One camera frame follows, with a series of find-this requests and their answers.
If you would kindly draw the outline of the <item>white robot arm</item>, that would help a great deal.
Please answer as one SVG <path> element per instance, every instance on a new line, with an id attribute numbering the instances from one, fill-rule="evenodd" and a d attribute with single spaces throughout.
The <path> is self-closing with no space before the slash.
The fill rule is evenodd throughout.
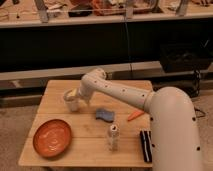
<path id="1" fill-rule="evenodd" d="M 176 87 L 153 91 L 110 82 L 101 68 L 81 78 L 77 95 L 88 103 L 95 91 L 150 115 L 153 171 L 203 171 L 195 109 L 184 91 Z"/>

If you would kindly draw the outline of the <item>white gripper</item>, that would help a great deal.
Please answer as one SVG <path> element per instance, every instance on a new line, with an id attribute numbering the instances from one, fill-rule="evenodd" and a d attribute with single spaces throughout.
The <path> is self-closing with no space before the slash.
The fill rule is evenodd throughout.
<path id="1" fill-rule="evenodd" d="M 80 85 L 77 88 L 76 97 L 83 100 L 87 105 L 89 105 L 92 98 L 92 90 L 84 85 Z"/>

